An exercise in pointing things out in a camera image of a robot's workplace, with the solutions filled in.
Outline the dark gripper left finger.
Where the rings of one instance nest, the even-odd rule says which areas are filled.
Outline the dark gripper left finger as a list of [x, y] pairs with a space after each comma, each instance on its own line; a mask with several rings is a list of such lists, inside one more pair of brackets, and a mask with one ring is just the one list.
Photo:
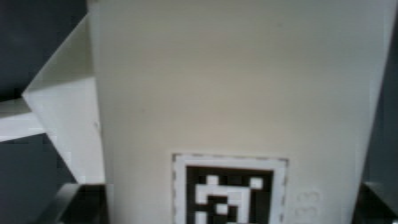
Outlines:
[[67, 183], [31, 224], [109, 224], [104, 185]]

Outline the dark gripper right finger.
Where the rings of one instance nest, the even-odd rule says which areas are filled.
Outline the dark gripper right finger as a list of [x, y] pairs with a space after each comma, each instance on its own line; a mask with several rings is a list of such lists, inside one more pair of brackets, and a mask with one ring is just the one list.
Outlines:
[[358, 188], [351, 224], [398, 224], [398, 214], [365, 184]]

